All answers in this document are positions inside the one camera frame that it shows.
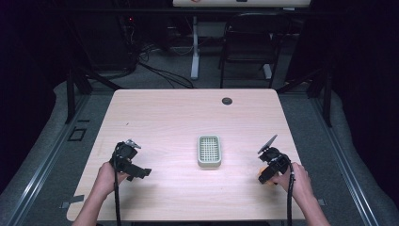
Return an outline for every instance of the white table top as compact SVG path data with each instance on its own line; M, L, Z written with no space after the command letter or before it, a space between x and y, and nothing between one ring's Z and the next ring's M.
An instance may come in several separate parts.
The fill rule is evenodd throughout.
M174 7L193 7L193 8L307 8L311 0L247 0L237 2L236 0L173 0Z
M222 99L232 99L231 105ZM257 152L273 147L300 163L279 97L272 89L118 90L108 107L75 196L88 196L98 168L118 142L131 138L142 149L133 163L150 176L120 185L120 214L130 221L265 220L286 218L287 193L261 185L266 163ZM217 169L198 165L198 138L220 138ZM83 202L72 203L75 220ZM293 200L293 218L304 218ZM115 200L105 200L98 220L115 220Z

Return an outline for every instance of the chair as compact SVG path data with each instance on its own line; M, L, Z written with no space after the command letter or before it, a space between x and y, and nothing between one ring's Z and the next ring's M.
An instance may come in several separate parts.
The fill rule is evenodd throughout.
M219 60L220 87L225 79L225 63L273 65L269 88L272 87L282 39L291 26L282 14L240 13L226 23Z

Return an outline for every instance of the chair backrest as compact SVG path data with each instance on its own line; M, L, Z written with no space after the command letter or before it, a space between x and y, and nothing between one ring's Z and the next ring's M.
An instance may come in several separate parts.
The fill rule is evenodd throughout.
M226 23L225 34L238 32L285 35L290 26L290 18L283 14L240 13Z

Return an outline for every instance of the white desk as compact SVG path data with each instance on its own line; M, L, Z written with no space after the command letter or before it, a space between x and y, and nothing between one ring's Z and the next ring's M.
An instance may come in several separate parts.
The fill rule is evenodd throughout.
M173 7L181 8L307 8L311 0L173 0ZM191 64L191 79L199 78L200 51L198 47L198 21L193 20L193 62ZM263 67L264 76L271 76L270 66Z
M231 105L222 104L225 97ZM257 152L275 134L272 146L300 163L272 89L118 90L74 195L86 198L116 144L131 138L142 147L133 163L152 172L120 185L122 220L284 219L287 193L280 186L261 185L257 175L266 166ZM217 169L198 165L197 142L204 135L220 138ZM72 203L68 219L75 220L82 206ZM294 201L293 218L304 218ZM116 219L113 194L98 219Z

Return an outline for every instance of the gray carpet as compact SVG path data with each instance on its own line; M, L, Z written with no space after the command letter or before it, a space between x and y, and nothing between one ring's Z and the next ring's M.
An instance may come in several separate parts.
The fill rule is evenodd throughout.
M287 40L282 51L274 88L283 85L284 75L295 46L295 40ZM200 48L199 80L193 81L196 88L218 88L219 70L217 69L219 46L204 43ZM190 76L191 53L180 55L173 51L165 53L153 51L146 64L155 68L177 73L186 78ZM159 75L149 72L141 66L122 78L112 80L127 89L171 89L170 83ZM78 111L69 125L67 117L66 85L55 88L57 103L51 119L43 129L40 138L32 148L17 175L0 196L0 225L71 225L66 220L67 208L60 208L74 193L80 175L88 159L89 152L101 126L104 114L112 97L112 91L97 81L90 81L94 91L89 96L76 93ZM354 149L350 131L347 127L341 102L333 95L331 118L332 129L326 129L320 119L317 99L308 99L303 92L307 84L289 94L281 94L280 100L290 126L296 148L302 164L307 168L317 199L326 205L322 208L331 225L395 225L399 214L392 201L379 189L367 167ZM86 133L81 141L68 141L73 128L84 128ZM337 159L336 143L331 133L338 139L339 147L356 176L363 195L370 204L375 219L367 220L359 210L350 183L343 176ZM27 193L30 185L36 185L35 192ZM101 222L103 225L116 225L115 222ZM280 221L268 222L281 225ZM136 223L136 225L172 225L184 223ZM217 225L232 225L232 222L218 222ZM238 222L234 225L253 225L254 222ZM303 220L295 220L294 225L305 225Z

